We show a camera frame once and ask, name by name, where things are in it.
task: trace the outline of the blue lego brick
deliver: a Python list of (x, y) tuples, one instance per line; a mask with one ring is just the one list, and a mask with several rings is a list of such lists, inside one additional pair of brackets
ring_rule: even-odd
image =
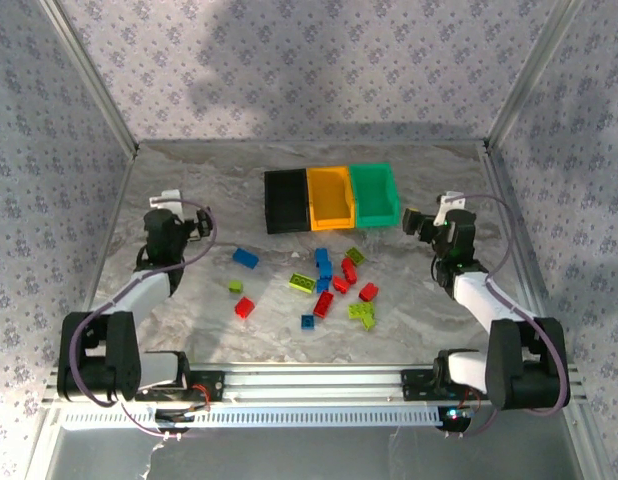
[(242, 248), (239, 248), (234, 252), (233, 259), (245, 267), (251, 268), (252, 270), (256, 268), (259, 260), (259, 258), (253, 253), (243, 250)]
[(313, 315), (303, 315), (300, 317), (300, 328), (303, 330), (313, 330), (315, 327), (315, 321)]
[(329, 291), (329, 279), (321, 278), (318, 280), (318, 284), (316, 285), (316, 291), (318, 293), (328, 292)]
[(329, 261), (329, 252), (326, 248), (316, 248), (316, 267), (319, 267), (321, 263)]
[(326, 280), (331, 280), (331, 278), (333, 277), (333, 268), (331, 266), (331, 262), (327, 261), (327, 262), (322, 262), (319, 266), (318, 266), (318, 271), (320, 272), (320, 278), (321, 279), (326, 279)]

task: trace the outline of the red lego brick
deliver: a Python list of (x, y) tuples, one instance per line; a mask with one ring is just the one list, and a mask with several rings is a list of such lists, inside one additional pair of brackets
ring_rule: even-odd
[(242, 297), (238, 303), (236, 303), (236, 314), (240, 318), (247, 318), (249, 314), (256, 308), (256, 305), (247, 297)]
[(320, 317), (325, 318), (327, 315), (327, 310), (329, 310), (329, 306), (333, 301), (333, 293), (331, 292), (322, 292), (320, 294), (320, 298), (318, 299), (318, 303), (316, 303), (316, 307), (313, 309), (313, 314)]
[(333, 288), (338, 290), (340, 293), (345, 294), (347, 293), (347, 290), (349, 290), (349, 283), (342, 277), (334, 276)]
[(376, 287), (373, 283), (368, 283), (362, 287), (362, 290), (360, 290), (360, 293), (358, 294), (363, 302), (370, 302), (376, 298), (376, 295), (378, 295), (378, 287)]
[(345, 279), (350, 285), (353, 285), (358, 281), (358, 275), (356, 275), (356, 264), (353, 263), (349, 257), (345, 257), (342, 263), (342, 272), (345, 274)]

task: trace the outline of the white floral wallpaper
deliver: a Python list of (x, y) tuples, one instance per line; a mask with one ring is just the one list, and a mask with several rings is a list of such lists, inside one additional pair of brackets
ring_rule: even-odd
[(125, 164), (38, 3), (0, 0), (0, 478), (26, 464)]
[(555, 0), (62, 0), (137, 141), (486, 137)]
[(618, 475), (618, 0), (585, 2), (500, 153)]

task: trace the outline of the gray marble table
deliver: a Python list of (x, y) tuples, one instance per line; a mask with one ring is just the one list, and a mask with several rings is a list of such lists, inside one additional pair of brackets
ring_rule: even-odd
[[(138, 328), (144, 350), (176, 349), (192, 362), (429, 363), (441, 348), (485, 347), (487, 336), (467, 310), (455, 304), (429, 274), (433, 252), (400, 227), (267, 235), (263, 172), (352, 163), (390, 162), (402, 207), (435, 213), (435, 198), (446, 190), (486, 192), (473, 145), (329, 146), (171, 143), (141, 146), (99, 282), (96, 302), (125, 283), (136, 252), (144, 244), (142, 217), (148, 198), (178, 188), (184, 198), (209, 205), (218, 223), (211, 252), (186, 271), (175, 295), (156, 308)], [(497, 210), (489, 201), (469, 202), (478, 214), (476, 252), (488, 267), (504, 253)], [(293, 272), (316, 276), (314, 249), (327, 247), (334, 265), (356, 246), (367, 257), (359, 285), (380, 288), (376, 328), (367, 332), (349, 320), (347, 307), (359, 288), (336, 298), (315, 331), (300, 329), (317, 295), (288, 286)], [(236, 247), (257, 254), (251, 271), (235, 263)], [(202, 248), (190, 244), (190, 257)], [(227, 282), (242, 280), (256, 302), (246, 321), (234, 314), (239, 297)], [(508, 266), (499, 284), (515, 296)]]

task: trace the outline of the plastic storage bin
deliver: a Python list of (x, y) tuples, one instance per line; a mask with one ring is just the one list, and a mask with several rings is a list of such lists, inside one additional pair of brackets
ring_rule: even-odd
[(265, 219), (267, 233), (308, 232), (311, 229), (304, 168), (265, 172)]
[(347, 167), (307, 169), (311, 230), (353, 228), (356, 202)]
[(388, 163), (351, 165), (356, 199), (356, 227), (389, 227), (400, 221), (400, 199)]

